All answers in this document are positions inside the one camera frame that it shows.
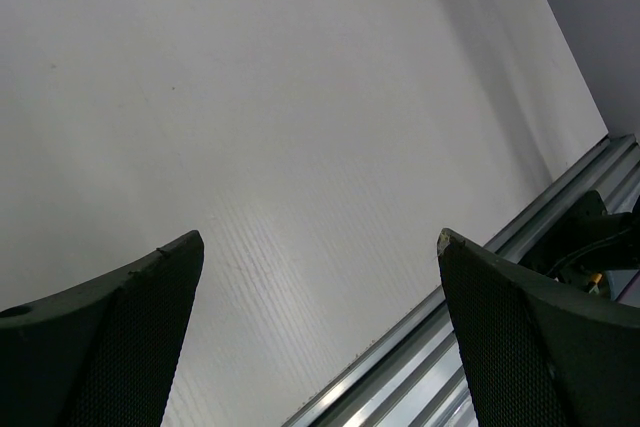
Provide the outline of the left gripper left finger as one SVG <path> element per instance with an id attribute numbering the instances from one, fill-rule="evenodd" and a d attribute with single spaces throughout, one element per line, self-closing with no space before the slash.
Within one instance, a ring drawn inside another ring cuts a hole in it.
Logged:
<path id="1" fill-rule="evenodd" d="M 204 264 L 192 230 L 1 313 L 4 426 L 158 426 Z"/>

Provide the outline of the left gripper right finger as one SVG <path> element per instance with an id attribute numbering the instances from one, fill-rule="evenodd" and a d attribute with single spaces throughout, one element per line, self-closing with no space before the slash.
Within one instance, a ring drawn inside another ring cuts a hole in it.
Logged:
<path id="1" fill-rule="evenodd" d="M 639 310 L 445 228 L 438 265 L 481 426 L 636 426 Z"/>

